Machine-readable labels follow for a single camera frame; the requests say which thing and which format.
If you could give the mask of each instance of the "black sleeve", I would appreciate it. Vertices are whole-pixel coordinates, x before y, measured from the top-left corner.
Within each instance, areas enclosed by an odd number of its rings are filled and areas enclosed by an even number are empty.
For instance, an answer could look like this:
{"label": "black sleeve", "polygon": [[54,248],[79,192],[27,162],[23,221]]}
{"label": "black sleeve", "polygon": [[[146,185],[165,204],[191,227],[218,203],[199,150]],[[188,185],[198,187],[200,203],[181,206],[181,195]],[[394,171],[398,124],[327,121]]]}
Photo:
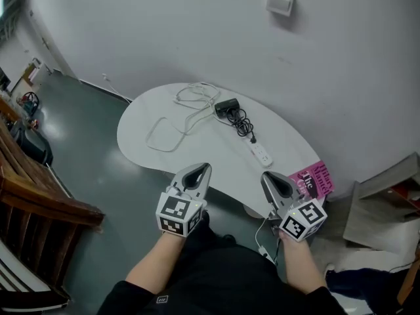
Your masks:
{"label": "black sleeve", "polygon": [[118,282],[97,315],[134,315],[143,309],[153,298],[154,294],[126,281]]}
{"label": "black sleeve", "polygon": [[320,287],[309,293],[306,296],[306,301],[312,310],[311,314],[347,315],[326,287]]}

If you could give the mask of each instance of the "coiled black cable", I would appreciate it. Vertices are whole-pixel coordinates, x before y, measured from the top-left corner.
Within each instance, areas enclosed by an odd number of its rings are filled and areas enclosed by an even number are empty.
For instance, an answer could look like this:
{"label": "coiled black cable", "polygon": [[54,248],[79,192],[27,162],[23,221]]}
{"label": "coiled black cable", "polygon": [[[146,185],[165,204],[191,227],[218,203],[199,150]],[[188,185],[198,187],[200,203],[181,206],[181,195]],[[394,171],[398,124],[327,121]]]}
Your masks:
{"label": "coiled black cable", "polygon": [[247,118],[247,112],[241,108],[230,108],[226,111],[226,118],[236,128],[236,132],[240,137],[246,137],[249,133],[252,134],[251,142],[254,144],[257,139],[254,135],[254,125]]}

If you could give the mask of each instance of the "person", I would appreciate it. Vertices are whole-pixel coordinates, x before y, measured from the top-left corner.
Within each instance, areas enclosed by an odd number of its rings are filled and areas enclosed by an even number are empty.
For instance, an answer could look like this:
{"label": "person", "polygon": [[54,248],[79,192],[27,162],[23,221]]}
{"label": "person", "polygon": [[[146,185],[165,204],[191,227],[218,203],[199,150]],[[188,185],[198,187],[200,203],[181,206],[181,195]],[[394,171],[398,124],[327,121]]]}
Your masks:
{"label": "person", "polygon": [[419,269],[420,249],[417,248],[409,269],[396,273],[371,268],[336,272],[334,265],[328,264],[325,279],[331,292],[365,300],[375,314],[418,314]]}
{"label": "person", "polygon": [[345,314],[326,287],[306,241],[280,234],[288,284],[257,252],[218,237],[205,212],[185,239],[163,233],[118,282],[98,315]]}

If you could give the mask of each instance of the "dark blue jeans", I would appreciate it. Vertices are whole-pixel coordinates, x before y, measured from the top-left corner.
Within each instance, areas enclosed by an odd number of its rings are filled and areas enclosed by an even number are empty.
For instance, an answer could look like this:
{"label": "dark blue jeans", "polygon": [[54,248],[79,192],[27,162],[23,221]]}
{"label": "dark blue jeans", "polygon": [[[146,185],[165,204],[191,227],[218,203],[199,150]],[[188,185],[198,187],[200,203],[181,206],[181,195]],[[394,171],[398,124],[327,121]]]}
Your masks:
{"label": "dark blue jeans", "polygon": [[392,273],[383,270],[363,268],[361,270],[345,270],[330,272],[327,285],[331,292],[365,300],[376,314],[388,314],[397,306],[396,293],[389,289]]}

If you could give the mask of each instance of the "power adapter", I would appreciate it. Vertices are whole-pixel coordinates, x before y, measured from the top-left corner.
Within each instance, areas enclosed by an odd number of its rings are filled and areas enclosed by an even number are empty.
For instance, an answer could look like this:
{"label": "power adapter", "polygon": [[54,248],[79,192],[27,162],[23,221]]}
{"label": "power adapter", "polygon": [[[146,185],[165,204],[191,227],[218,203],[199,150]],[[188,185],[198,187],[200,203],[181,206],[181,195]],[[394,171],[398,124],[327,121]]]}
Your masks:
{"label": "power adapter", "polygon": [[219,118],[226,117],[226,113],[228,110],[237,109],[239,109],[239,102],[236,98],[232,98],[229,100],[225,100],[224,102],[218,102],[217,104],[215,104],[216,115]]}

